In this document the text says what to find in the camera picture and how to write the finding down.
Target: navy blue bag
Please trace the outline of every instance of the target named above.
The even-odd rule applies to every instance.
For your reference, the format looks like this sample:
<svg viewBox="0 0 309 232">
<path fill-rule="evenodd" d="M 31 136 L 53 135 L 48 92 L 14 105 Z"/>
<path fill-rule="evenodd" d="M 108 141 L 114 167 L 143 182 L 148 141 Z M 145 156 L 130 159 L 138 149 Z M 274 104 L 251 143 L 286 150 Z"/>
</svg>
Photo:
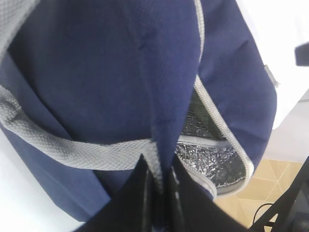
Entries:
<svg viewBox="0 0 309 232">
<path fill-rule="evenodd" d="M 0 126 L 72 217 L 103 208 L 141 154 L 159 195 L 175 156 L 211 199 L 248 184 L 276 92 L 234 0 L 3 8 Z"/>
</svg>

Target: zipper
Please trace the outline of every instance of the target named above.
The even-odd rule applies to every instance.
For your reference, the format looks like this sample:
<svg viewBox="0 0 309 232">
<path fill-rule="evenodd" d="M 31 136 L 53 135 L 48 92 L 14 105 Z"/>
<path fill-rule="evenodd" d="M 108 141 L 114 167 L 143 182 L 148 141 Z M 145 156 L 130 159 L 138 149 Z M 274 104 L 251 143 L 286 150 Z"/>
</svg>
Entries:
<svg viewBox="0 0 309 232">
<path fill-rule="evenodd" d="M 247 184 L 250 180 L 250 177 L 253 174 L 254 165 L 251 162 L 251 160 L 249 159 L 249 157 L 247 156 L 244 149 L 241 147 L 241 145 L 237 141 L 237 139 L 235 138 L 235 136 L 233 135 L 233 133 L 228 128 L 227 124 L 224 122 L 224 119 L 220 115 L 220 113 L 219 113 L 218 109 L 216 108 L 215 104 L 213 103 L 210 95 L 208 94 L 208 92 L 204 88 L 204 86 L 203 86 L 198 75 L 197 75 L 196 81 L 194 83 L 194 89 L 197 92 L 200 100 L 202 101 L 203 105 L 205 106 L 208 114 L 212 118 L 215 125 L 218 127 L 218 129 L 220 130 L 222 135 L 229 141 L 231 146 L 235 149 L 235 151 L 239 155 L 240 159 L 242 160 L 242 162 L 245 166 L 245 170 L 246 170 L 246 176 L 245 176 L 245 180 L 244 180 L 244 183 L 242 184 L 242 186 L 240 188 L 230 192 L 230 193 L 223 194 L 223 195 L 220 195 L 220 196 L 227 196 L 227 195 L 231 195 L 231 194 L 234 194 L 236 192 L 239 192 L 247 186 Z"/>
<path fill-rule="evenodd" d="M 200 36 L 200 56 L 199 56 L 199 61 L 201 61 L 201 57 L 203 54 L 204 50 L 204 42 L 205 42 L 205 20 L 204 20 L 204 14 L 203 14 L 203 8 L 201 4 L 201 0 L 194 0 L 194 4 L 196 7 L 196 13 L 197 13 L 197 25 L 198 25 L 198 32 Z M 227 194 L 222 194 L 221 196 L 227 196 L 234 194 L 236 192 L 239 192 L 243 190 L 249 180 L 250 177 L 253 174 L 254 171 L 254 165 L 252 161 L 249 159 L 247 156 L 246 152 L 244 149 L 241 147 L 239 144 L 238 140 L 235 138 L 233 133 L 230 131 L 228 128 L 227 124 L 225 123 L 224 119 L 220 115 L 220 112 L 218 111 L 217 107 L 213 103 L 210 95 L 208 94 L 207 90 L 203 86 L 203 83 L 201 82 L 201 79 L 199 78 L 198 74 L 196 76 L 196 80 L 194 82 L 194 89 L 197 92 L 200 100 L 202 101 L 203 105 L 205 106 L 205 109 L 207 110 L 208 114 L 212 118 L 213 122 L 215 125 L 218 127 L 222 135 L 230 142 L 231 146 L 235 149 L 237 154 L 239 155 L 240 159 L 242 160 L 245 170 L 246 170 L 246 176 L 245 176 L 245 181 L 242 184 L 242 186 L 234 191 L 231 191 Z"/>
</svg>

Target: tile floor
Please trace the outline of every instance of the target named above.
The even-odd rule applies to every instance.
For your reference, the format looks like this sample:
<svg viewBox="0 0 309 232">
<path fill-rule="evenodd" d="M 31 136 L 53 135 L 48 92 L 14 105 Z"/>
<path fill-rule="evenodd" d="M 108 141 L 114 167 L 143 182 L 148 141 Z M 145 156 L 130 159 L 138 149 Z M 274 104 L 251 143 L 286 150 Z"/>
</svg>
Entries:
<svg viewBox="0 0 309 232">
<path fill-rule="evenodd" d="M 247 187 L 232 196 L 217 198 L 215 203 L 245 227 L 250 227 L 259 206 L 274 203 L 291 185 L 302 163 L 262 160 Z M 257 214 L 258 219 L 269 206 Z"/>
</svg>

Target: navy fabric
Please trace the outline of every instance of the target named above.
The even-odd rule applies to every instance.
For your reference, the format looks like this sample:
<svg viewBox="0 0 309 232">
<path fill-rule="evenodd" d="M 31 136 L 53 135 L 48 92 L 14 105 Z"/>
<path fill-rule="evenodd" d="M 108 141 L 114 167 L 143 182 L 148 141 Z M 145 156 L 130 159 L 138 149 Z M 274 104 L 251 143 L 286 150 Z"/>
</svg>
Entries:
<svg viewBox="0 0 309 232">
<path fill-rule="evenodd" d="M 41 1 L 9 48 L 25 79 L 14 82 L 10 78 L 16 74 L 6 71 L 1 81 L 26 114 L 54 135 L 100 144 L 153 138 L 166 175 L 198 71 L 229 128 L 257 165 L 275 114 L 274 88 L 236 2 L 202 0 L 202 5 L 206 42 L 199 67 L 193 0 Z M 1 70 L 8 66 L 3 63 Z M 60 204 L 65 211 L 74 211 L 75 218 L 81 213 L 78 206 L 87 209 L 81 216 L 85 218 L 107 202 L 92 171 L 70 169 L 43 154 L 32 154 L 29 145 L 6 133 L 52 199 L 75 200 Z M 72 179 L 58 182 L 59 169 Z M 40 179 L 45 170 L 57 181 L 51 184 L 44 175 Z M 118 184 L 119 189 L 129 172 L 105 174 L 107 185 Z M 91 186 L 72 184 L 79 178 L 85 181 L 87 175 Z M 51 189 L 57 184 L 62 191 L 70 189 L 67 195 Z M 89 199 L 77 197 L 81 189 L 84 197 L 96 194 L 91 196 L 93 204 L 102 202 L 91 208 Z"/>
<path fill-rule="evenodd" d="M 199 75 L 257 167 L 276 113 L 275 88 L 235 1 L 202 0 L 205 46 Z"/>
<path fill-rule="evenodd" d="M 18 99 L 24 112 L 46 131 L 71 139 L 33 93 L 9 55 L 0 66 L 0 84 Z M 49 158 L 0 124 L 14 149 L 54 203 L 79 221 L 87 221 L 110 197 L 91 170 L 67 167 Z"/>
<path fill-rule="evenodd" d="M 74 140 L 153 138 L 171 165 L 200 54 L 193 1 L 44 0 L 10 53 Z"/>
</svg>

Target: silver foil lining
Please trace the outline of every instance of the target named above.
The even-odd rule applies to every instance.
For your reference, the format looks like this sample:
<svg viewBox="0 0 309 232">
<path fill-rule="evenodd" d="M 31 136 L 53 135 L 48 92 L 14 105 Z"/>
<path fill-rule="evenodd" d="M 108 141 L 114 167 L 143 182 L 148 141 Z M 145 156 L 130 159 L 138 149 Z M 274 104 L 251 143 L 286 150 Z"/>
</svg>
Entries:
<svg viewBox="0 0 309 232">
<path fill-rule="evenodd" d="M 245 167 L 232 147 L 212 148 L 177 144 L 178 157 L 210 179 L 216 187 L 226 187 L 245 178 Z"/>
</svg>

